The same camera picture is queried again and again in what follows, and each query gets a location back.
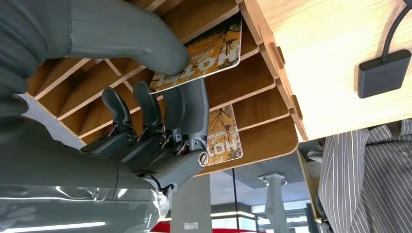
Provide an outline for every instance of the striped shirt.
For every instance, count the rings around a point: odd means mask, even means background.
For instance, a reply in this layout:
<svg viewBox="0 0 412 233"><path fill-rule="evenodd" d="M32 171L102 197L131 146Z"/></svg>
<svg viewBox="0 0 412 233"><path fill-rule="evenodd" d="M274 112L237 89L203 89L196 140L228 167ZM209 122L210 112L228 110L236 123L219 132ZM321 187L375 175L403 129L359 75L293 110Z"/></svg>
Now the striped shirt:
<svg viewBox="0 0 412 233"><path fill-rule="evenodd" d="M335 233L412 233L412 120L326 138L319 199Z"/></svg>

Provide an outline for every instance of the robotic arm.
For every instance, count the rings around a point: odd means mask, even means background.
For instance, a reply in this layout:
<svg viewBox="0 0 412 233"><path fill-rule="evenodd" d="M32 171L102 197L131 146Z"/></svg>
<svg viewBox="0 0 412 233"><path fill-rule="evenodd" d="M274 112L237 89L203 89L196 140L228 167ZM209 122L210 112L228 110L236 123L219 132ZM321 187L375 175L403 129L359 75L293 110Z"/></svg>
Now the robotic arm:
<svg viewBox="0 0 412 233"><path fill-rule="evenodd" d="M46 58L64 56L129 57L171 75L189 60L156 15L124 1L0 1L0 233L150 230L169 210L169 192L207 165L203 80L163 92L164 127L156 98L139 83L141 135L106 89L113 130L78 151L20 116L28 106L16 95Z"/></svg>

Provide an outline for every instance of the wooden shelf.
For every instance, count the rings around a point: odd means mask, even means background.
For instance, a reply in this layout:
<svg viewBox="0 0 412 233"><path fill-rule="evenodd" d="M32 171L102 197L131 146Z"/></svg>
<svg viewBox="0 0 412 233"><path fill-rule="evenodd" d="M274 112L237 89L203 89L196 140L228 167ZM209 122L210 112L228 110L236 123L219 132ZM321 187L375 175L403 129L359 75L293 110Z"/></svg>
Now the wooden shelf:
<svg viewBox="0 0 412 233"><path fill-rule="evenodd" d="M239 132L290 115L277 88L234 103L233 111Z"/></svg>
<svg viewBox="0 0 412 233"><path fill-rule="evenodd" d="M160 16L187 43L239 10L243 16L240 63L205 78L210 111L232 104L243 157L208 166L201 174L291 153L304 132L298 98L290 89L273 34L255 0L128 0ZM31 77L28 95L85 143L112 130L112 114L101 100L112 87L128 105L142 132L142 111L133 96L138 81L154 73L129 58L99 62L88 58L48 59ZM163 116L165 103L157 95Z"/></svg>
<svg viewBox="0 0 412 233"><path fill-rule="evenodd" d="M235 68L206 77L205 85L211 111L275 87L260 54L241 61Z"/></svg>
<svg viewBox="0 0 412 233"><path fill-rule="evenodd" d="M79 75L80 73L87 72L95 64L96 61L89 58L62 58L50 71L34 99L39 100L70 75Z"/></svg>
<svg viewBox="0 0 412 233"><path fill-rule="evenodd" d="M238 11L234 0L185 0L162 19L185 44Z"/></svg>
<svg viewBox="0 0 412 233"><path fill-rule="evenodd" d="M140 109L135 98L133 97L132 92L130 92L130 90L124 84L120 84L114 89L124 100L131 114ZM87 107L88 114L79 132L79 138L83 138L112 124L113 115L111 111L104 105L101 98L94 100L90 104L90 106Z"/></svg>
<svg viewBox="0 0 412 233"><path fill-rule="evenodd" d="M150 83L152 77L153 72L149 69L144 69L143 71L130 78L129 81L133 86L135 86L139 81ZM114 89L124 99L131 114L140 110L140 107L138 106L132 92L129 90L129 88L127 88L126 85L120 84ZM90 107L87 118L85 119L81 131L78 134L79 138L88 136L91 133L94 133L112 123L112 114L110 110L104 105L101 98L97 98L89 105Z"/></svg>
<svg viewBox="0 0 412 233"><path fill-rule="evenodd" d="M82 139L80 139L81 141L83 141L83 143L85 145L99 139L101 136L105 135L106 133L109 133L112 130L112 126L106 126L103 129L100 129L98 131L96 131L95 133L92 133L91 135L84 137Z"/></svg>
<svg viewBox="0 0 412 233"><path fill-rule="evenodd" d="M106 62L100 62L73 88L57 119L68 117L100 97L106 87L115 87L124 80L124 76L118 76Z"/></svg>
<svg viewBox="0 0 412 233"><path fill-rule="evenodd" d="M129 3L142 9L145 9L146 11L152 12L165 1L166 0L130 0Z"/></svg>
<svg viewBox="0 0 412 233"><path fill-rule="evenodd" d="M53 70L54 66L60 61L60 59L47 59L38 69L37 72L31 76L27 82L29 84L29 89L27 94L34 97L44 81L46 80L49 73Z"/></svg>
<svg viewBox="0 0 412 233"><path fill-rule="evenodd" d="M63 80L59 85L50 90L42 98L38 100L39 104L49 112L52 116L58 117L65 105L72 90L80 83L89 72L74 72L68 78Z"/></svg>
<svg viewBox="0 0 412 233"><path fill-rule="evenodd" d="M259 52L259 46L253 39L246 22L242 21L242 38L240 44L240 60L249 58Z"/></svg>
<svg viewBox="0 0 412 233"><path fill-rule="evenodd" d="M198 175L227 170L292 153L299 144L293 125L294 122L289 116L239 132L243 156L239 159L207 166Z"/></svg>
<svg viewBox="0 0 412 233"><path fill-rule="evenodd" d="M134 75L132 78L128 80L131 86L135 86L139 81L145 81L146 83L150 83L153 77L153 72L149 69L144 69L141 72ZM210 111L214 111L218 108L223 106L227 106L229 104L233 104L237 101L244 100L251 96L257 95L259 93L265 92L267 90L271 90L274 88L274 81L264 64L264 61L260 54L256 54L244 61L233 68L221 73L217 73L205 78L206 90L209 97L209 106ZM279 95L273 94L270 91L267 94L259 96L255 100L259 100L259 98L273 98L278 97ZM128 105L130 112L134 113L140 110L140 107L136 105L136 101L130 90L127 88L126 85L121 85L121 89L118 90L120 96L124 98L126 104ZM247 104L248 102L244 102L244 105L239 104L238 108L245 108L249 107ZM81 131L77 134L80 138L86 137L107 125L110 125L112 122L112 115L110 111L105 107L102 100L98 98L94 100L89 107L89 112L85 122L82 126ZM277 110L276 113L268 114L262 116L260 119L262 122L270 122L276 119L276 117L281 117L276 114L280 114L281 110ZM259 125L262 122L255 122L251 125L243 126L247 128L253 127L254 124Z"/></svg>

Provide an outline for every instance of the plastic wrap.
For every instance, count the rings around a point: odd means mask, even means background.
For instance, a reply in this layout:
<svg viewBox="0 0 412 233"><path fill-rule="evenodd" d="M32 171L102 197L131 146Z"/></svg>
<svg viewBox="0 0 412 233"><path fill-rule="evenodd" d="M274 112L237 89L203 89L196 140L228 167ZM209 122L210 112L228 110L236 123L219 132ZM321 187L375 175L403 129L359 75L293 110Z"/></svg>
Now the plastic wrap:
<svg viewBox="0 0 412 233"><path fill-rule="evenodd" d="M0 233L148 232L168 210L151 189L0 185Z"/></svg>

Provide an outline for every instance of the gray pillar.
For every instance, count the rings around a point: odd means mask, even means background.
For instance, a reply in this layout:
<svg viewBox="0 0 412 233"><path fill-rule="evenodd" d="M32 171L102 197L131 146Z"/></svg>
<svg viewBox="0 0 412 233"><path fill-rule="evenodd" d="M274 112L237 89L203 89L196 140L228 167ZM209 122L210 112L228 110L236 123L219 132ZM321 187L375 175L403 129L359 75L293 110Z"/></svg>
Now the gray pillar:
<svg viewBox="0 0 412 233"><path fill-rule="evenodd" d="M269 177L268 196L266 198L265 213L274 233L288 233L285 208L282 199L281 179L275 175Z"/></svg>
<svg viewBox="0 0 412 233"><path fill-rule="evenodd" d="M209 175L192 178L173 194L171 233L211 233Z"/></svg>

